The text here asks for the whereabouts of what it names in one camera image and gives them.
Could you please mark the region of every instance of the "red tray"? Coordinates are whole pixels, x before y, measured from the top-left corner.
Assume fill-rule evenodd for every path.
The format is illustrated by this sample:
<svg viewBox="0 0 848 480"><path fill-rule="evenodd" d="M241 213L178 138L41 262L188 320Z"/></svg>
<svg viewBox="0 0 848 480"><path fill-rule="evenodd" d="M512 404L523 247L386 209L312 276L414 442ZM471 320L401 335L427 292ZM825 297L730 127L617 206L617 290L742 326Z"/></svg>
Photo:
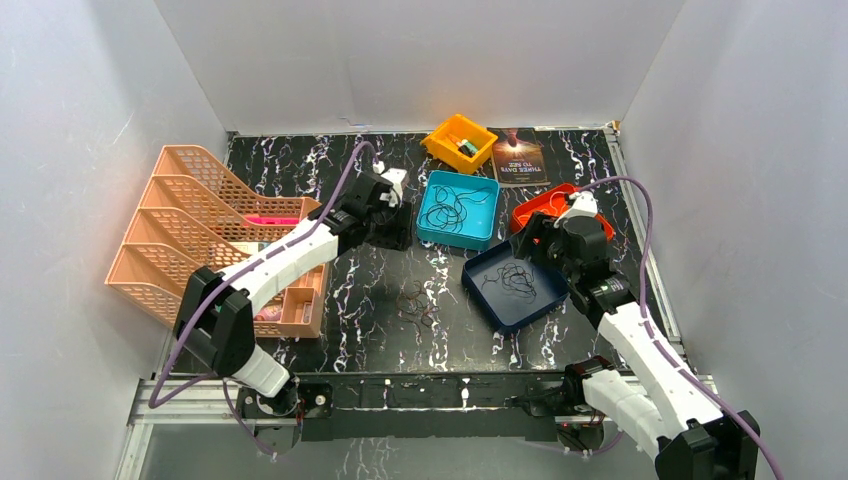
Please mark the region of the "red tray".
<svg viewBox="0 0 848 480"><path fill-rule="evenodd" d="M562 215L568 210L568 203L565 201L566 198L575 192L577 192L577 187L570 183L563 183L538 197L533 197L522 203L512 211L509 229L512 230L512 233L516 233L524 228L524 225L527 225L527 221L530 220L530 215L533 212L542 212L555 217ZM612 237L615 236L615 230L612 229L612 225L600 213L595 218L604 226L607 240L612 240Z"/></svg>

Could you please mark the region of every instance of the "orange box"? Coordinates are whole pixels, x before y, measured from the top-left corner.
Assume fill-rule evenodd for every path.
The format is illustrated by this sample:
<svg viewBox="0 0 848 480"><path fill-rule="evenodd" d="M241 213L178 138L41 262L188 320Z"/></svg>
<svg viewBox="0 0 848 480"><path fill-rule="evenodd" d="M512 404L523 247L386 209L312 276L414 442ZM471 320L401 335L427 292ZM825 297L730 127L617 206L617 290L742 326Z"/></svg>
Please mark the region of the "orange box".
<svg viewBox="0 0 848 480"><path fill-rule="evenodd" d="M473 157L467 157L459 151L456 143L448 138L448 134L468 140L477 147L477 153ZM427 148L430 155L455 168L457 172L471 175L486 160L492 158L492 146L497 139L498 136L494 133L457 113L421 140L421 145Z"/></svg>
<svg viewBox="0 0 848 480"><path fill-rule="evenodd" d="M260 225L250 215L303 219L320 203L257 195L206 149L166 146L130 221L106 284L173 328L191 274L249 255L239 242L274 242L294 225ZM328 268L319 265L280 292L279 322L254 321L257 337L320 336Z"/></svg>
<svg viewBox="0 0 848 480"><path fill-rule="evenodd" d="M566 198L572 193L577 193L577 190L577 187L574 185L563 183L537 197L527 200L515 207L512 211L512 217L509 220L509 229L512 230L512 233L518 233L530 221L530 216L533 215L533 212L542 212L554 217L562 215L568 210ZM613 230L612 225L600 213L595 218L604 227L607 241L612 240L612 237L615 236L615 230Z"/></svg>

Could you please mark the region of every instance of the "pink object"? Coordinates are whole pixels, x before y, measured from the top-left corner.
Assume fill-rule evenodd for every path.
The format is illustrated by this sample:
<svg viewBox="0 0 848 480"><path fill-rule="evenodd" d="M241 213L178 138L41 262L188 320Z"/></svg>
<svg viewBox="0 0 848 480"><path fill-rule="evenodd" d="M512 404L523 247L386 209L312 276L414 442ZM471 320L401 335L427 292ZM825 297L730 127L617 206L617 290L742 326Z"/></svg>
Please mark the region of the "pink object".
<svg viewBox="0 0 848 480"><path fill-rule="evenodd" d="M283 306L280 304L277 305L267 305L256 314L254 320L257 322L279 322L283 317Z"/></svg>
<svg viewBox="0 0 848 480"><path fill-rule="evenodd" d="M245 215L247 220L259 225L297 225L297 217L262 217L259 215Z"/></svg>

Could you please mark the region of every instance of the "blue tray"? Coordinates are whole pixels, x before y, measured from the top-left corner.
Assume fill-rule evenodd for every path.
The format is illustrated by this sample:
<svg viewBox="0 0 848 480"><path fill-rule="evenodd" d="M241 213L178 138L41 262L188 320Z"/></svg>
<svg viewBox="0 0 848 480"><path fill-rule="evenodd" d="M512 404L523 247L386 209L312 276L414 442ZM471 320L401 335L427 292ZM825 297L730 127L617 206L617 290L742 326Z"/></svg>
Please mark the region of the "blue tray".
<svg viewBox="0 0 848 480"><path fill-rule="evenodd" d="M498 182L490 178L443 171L430 173L416 222L418 238L425 242L471 250L489 248L499 192ZM463 195L465 218L458 224L443 226L441 223L445 217L440 217L438 212L434 213L430 209L438 203L452 205L456 195Z"/></svg>
<svg viewBox="0 0 848 480"><path fill-rule="evenodd" d="M498 269L515 264L532 272L535 295L505 289ZM462 284L483 314L499 329L521 328L560 305L568 297L563 275L512 256L509 241L477 255L462 267Z"/></svg>

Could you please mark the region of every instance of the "black cable bundle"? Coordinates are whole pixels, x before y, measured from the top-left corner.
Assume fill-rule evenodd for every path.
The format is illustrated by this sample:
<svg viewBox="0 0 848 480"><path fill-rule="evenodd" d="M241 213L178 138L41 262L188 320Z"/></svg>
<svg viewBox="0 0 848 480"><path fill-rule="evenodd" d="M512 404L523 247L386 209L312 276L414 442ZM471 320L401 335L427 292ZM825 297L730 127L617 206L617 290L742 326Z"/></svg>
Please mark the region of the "black cable bundle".
<svg viewBox="0 0 848 480"><path fill-rule="evenodd" d="M500 283L507 295L523 298L528 300L527 303L532 303L536 299L536 289L533 287L536 276L532 269L528 272L521 265L509 262L498 268L497 272L498 276L495 278L483 275L483 284L480 288L485 287L487 283Z"/></svg>
<svg viewBox="0 0 848 480"><path fill-rule="evenodd" d="M485 192L483 198L475 199L474 195ZM463 202L481 204L492 196L489 188L480 188L473 192L456 193L449 185L436 185L433 187L433 200L435 203L424 212L427 222L440 229L456 232L462 229L462 224L468 218L468 209Z"/></svg>

